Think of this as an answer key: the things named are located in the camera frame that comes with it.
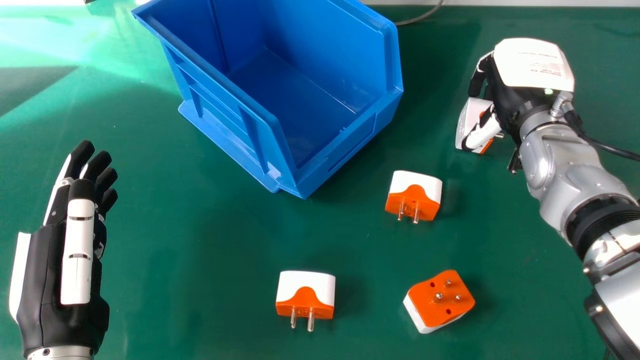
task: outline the metal prong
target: metal prong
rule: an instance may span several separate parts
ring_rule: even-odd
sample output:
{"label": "metal prong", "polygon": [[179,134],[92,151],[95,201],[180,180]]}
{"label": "metal prong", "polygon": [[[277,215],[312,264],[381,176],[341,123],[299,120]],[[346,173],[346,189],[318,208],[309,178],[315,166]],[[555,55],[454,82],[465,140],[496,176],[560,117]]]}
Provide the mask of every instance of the metal prong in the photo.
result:
{"label": "metal prong", "polygon": [[291,308],[291,328],[292,329],[296,328],[296,308],[295,307]]}
{"label": "metal prong", "polygon": [[403,211],[404,211],[404,201],[400,203],[400,210],[398,210],[398,221],[402,221]]}
{"label": "metal prong", "polygon": [[314,321],[315,321],[315,316],[314,316],[314,312],[313,309],[309,309],[309,322],[307,323],[307,331],[308,332],[313,332],[314,331]]}
{"label": "metal prong", "polygon": [[415,214],[413,214],[413,223],[414,224],[418,224],[418,221],[420,221],[420,218],[418,217],[418,214],[420,213],[420,209],[418,208],[418,205],[415,205]]}

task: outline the white wall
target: white wall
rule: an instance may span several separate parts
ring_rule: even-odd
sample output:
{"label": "white wall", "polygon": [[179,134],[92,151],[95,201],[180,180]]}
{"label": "white wall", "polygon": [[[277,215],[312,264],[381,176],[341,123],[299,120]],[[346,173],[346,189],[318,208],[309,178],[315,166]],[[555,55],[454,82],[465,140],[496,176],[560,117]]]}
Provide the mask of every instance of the white wall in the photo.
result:
{"label": "white wall", "polygon": [[[362,0],[371,5],[424,5],[438,0]],[[640,6],[640,0],[444,0],[445,6]]]}

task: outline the green table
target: green table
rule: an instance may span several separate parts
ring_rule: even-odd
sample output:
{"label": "green table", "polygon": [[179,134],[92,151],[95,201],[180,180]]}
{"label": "green table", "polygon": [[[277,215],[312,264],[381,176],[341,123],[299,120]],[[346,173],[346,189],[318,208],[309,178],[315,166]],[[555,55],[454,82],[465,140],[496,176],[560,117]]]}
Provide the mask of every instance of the green table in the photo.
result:
{"label": "green table", "polygon": [[[582,309],[589,283],[522,174],[505,170],[509,141],[480,158],[454,149],[454,130],[478,57],[505,37],[539,37],[571,61],[586,129],[637,150],[640,10],[444,8],[400,29],[406,92],[395,120],[300,200],[267,192],[178,114],[169,67],[134,6],[0,6],[0,298],[17,232],[37,229],[61,162],[86,138],[120,173],[98,359],[601,358]],[[602,159],[640,194],[636,163]],[[436,221],[384,212],[398,169],[443,179]],[[401,301],[448,268],[476,308],[421,336]],[[313,334],[275,314],[285,269],[337,276],[335,319]],[[0,354],[18,359],[19,331],[4,313]]]}

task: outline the blue plastic bin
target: blue plastic bin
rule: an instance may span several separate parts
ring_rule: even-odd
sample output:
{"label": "blue plastic bin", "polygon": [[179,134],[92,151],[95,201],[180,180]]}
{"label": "blue plastic bin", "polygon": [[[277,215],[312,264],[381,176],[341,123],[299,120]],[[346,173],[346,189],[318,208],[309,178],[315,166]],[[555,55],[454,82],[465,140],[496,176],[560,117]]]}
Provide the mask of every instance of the blue plastic bin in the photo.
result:
{"label": "blue plastic bin", "polygon": [[396,26],[357,0],[153,0],[180,113],[269,191],[303,199],[392,119]]}

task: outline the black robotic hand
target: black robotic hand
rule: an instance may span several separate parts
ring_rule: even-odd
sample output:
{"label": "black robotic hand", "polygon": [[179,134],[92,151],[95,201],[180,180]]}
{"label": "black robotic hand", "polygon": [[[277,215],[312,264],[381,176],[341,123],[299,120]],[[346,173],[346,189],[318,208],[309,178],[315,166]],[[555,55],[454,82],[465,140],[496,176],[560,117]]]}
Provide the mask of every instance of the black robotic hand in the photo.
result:
{"label": "black robotic hand", "polygon": [[109,153],[91,159],[94,151],[83,141],[68,155],[42,227],[18,237],[10,312],[29,359],[90,359],[109,327],[109,306],[100,296],[100,258],[118,176],[109,167]]}

